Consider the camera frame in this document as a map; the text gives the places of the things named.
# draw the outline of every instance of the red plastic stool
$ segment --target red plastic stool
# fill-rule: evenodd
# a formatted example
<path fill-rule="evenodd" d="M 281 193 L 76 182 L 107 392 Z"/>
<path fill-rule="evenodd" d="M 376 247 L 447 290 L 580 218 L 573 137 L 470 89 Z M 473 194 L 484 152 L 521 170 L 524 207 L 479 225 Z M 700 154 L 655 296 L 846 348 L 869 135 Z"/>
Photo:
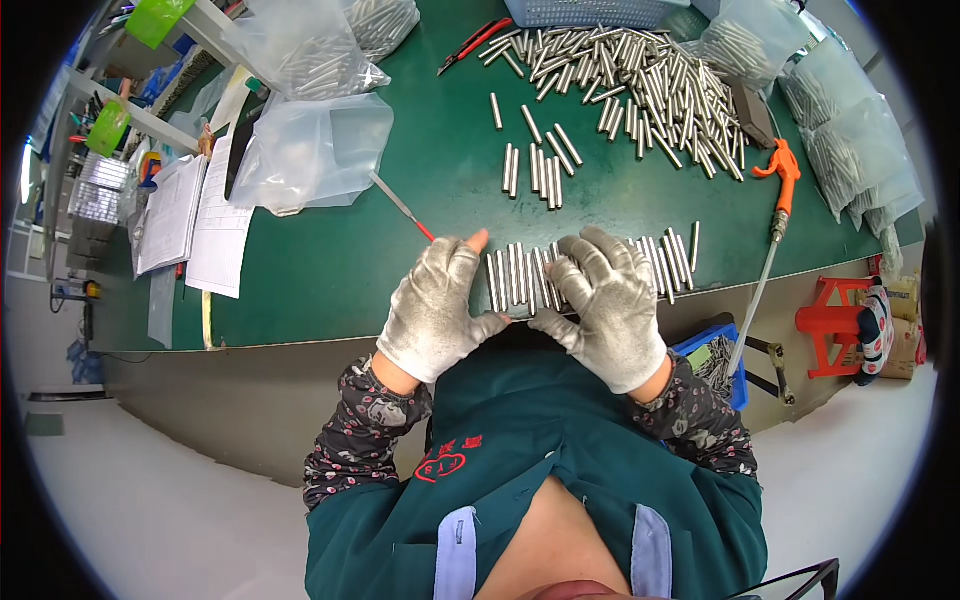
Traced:
<path fill-rule="evenodd" d="M 860 363 L 844 367 L 841 365 L 850 348 L 859 344 L 856 335 L 860 333 L 860 325 L 856 322 L 857 316 L 863 310 L 862 306 L 855 306 L 850 302 L 850 290 L 866 290 L 873 282 L 870 279 L 835 279 L 820 277 L 817 285 L 826 284 L 820 296 L 812 306 L 805 306 L 797 311 L 795 323 L 797 331 L 809 333 L 813 337 L 813 348 L 817 352 L 816 371 L 807 371 L 806 376 L 831 377 L 838 375 L 854 375 L 860 371 Z M 833 290 L 840 291 L 841 306 L 827 306 Z M 826 336 L 833 336 L 833 343 L 840 344 L 840 353 L 836 360 L 830 363 Z"/>

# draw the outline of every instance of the hand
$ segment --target hand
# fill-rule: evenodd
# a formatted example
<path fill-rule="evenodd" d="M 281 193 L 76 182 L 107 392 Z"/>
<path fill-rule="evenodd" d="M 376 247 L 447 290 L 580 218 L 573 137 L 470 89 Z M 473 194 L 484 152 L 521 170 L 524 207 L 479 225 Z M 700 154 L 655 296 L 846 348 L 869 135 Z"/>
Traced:
<path fill-rule="evenodd" d="M 480 265 L 480 251 L 490 235 L 481 229 L 466 242 L 440 237 L 417 260 L 390 298 L 390 316 L 376 341 L 373 370 L 387 358 L 416 381 L 433 383 L 488 338 L 503 331 L 510 319 L 487 312 L 473 319 L 468 312 L 470 286 Z M 381 382 L 395 392 L 387 381 Z"/>
<path fill-rule="evenodd" d="M 565 256 L 550 271 L 580 324 L 541 310 L 530 326 L 557 340 L 614 394 L 638 390 L 669 362 L 657 326 L 653 265 L 596 227 L 584 228 L 580 237 L 567 235 L 559 246 L 587 273 Z"/>

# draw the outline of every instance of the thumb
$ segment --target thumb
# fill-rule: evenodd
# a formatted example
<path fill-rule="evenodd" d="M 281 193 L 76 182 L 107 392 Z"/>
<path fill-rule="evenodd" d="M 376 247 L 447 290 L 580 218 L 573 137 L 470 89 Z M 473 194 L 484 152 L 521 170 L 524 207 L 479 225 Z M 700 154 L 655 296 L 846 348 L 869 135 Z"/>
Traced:
<path fill-rule="evenodd" d="M 567 354 L 578 351 L 581 341 L 580 326 L 568 321 L 553 310 L 541 310 L 528 325 L 531 329 L 542 331 L 566 348 Z"/>
<path fill-rule="evenodd" d="M 503 331 L 510 324 L 510 318 L 506 315 L 498 315 L 494 312 L 485 312 L 475 319 L 471 319 L 470 335 L 477 346 L 483 344 L 497 333 Z"/>
<path fill-rule="evenodd" d="M 467 238 L 467 245 L 479 256 L 480 252 L 487 247 L 488 241 L 490 241 L 490 233 L 486 229 L 480 229 Z"/>

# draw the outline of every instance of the green workbench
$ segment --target green workbench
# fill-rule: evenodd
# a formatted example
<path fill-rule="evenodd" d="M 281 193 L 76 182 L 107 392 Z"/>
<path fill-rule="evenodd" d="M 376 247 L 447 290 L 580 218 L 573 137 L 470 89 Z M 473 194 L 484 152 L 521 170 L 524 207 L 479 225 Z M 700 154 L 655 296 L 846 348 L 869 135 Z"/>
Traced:
<path fill-rule="evenodd" d="M 484 23 L 509 15 L 500 0 L 448 3 L 420 0 L 421 21 L 380 66 L 393 77 L 377 93 L 393 107 L 396 121 L 380 177 L 437 235 L 491 233 L 489 250 L 522 242 L 525 249 L 594 224 L 624 237 L 661 236 L 672 227 L 689 247 L 690 228 L 702 224 L 696 274 L 698 290 L 756 281 L 770 243 L 770 224 L 780 180 L 745 182 L 718 172 L 708 180 L 683 153 L 682 170 L 655 148 L 641 162 L 622 134 L 615 143 L 596 132 L 602 105 L 584 107 L 575 85 L 566 97 L 551 93 L 542 104 L 536 91 L 506 62 L 488 68 L 474 55 L 448 69 L 445 57 Z M 504 129 L 492 123 L 490 92 L 496 92 Z M 584 159 L 576 177 L 564 179 L 564 208 L 547 212 L 530 190 L 527 147 L 532 141 L 520 105 L 533 111 L 540 130 L 560 123 Z M 771 276 L 787 276 L 865 258 L 880 252 L 864 227 L 849 218 L 837 225 L 815 187 L 799 132 L 777 91 L 771 101 L 780 131 L 804 174 L 797 182 L 793 217 Z M 504 147 L 519 146 L 521 190 L 516 200 L 501 193 Z M 770 151 L 747 148 L 747 169 L 766 166 Z M 923 239 L 916 211 L 897 223 L 906 246 Z M 253 215 L 244 256 L 240 299 L 213 295 L 213 342 L 249 347 L 378 335 L 390 295 L 423 250 L 426 239 L 376 187 L 349 207 L 310 208 L 277 218 L 264 208 Z M 127 233 L 118 229 L 110 257 L 96 278 L 104 287 L 97 303 L 98 350 L 163 350 L 147 337 L 148 276 L 132 281 Z M 481 270 L 470 296 L 479 314 L 490 301 Z M 518 316 L 525 307 L 515 308 Z M 201 292 L 177 283 L 174 350 L 203 349 Z"/>

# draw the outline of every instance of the worker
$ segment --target worker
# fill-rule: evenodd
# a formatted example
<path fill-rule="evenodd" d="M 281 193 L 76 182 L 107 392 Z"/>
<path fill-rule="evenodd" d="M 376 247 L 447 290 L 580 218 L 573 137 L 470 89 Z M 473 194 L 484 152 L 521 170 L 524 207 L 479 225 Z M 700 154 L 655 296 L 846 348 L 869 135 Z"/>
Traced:
<path fill-rule="evenodd" d="M 423 251 L 377 353 L 339 379 L 305 462 L 310 597 L 723 598 L 760 583 L 750 434 L 662 340 L 651 263 L 599 228 L 566 236 L 549 276 L 579 322 L 541 310 L 508 328 L 468 313 L 488 237 Z M 396 445 L 431 416 L 400 482 Z"/>

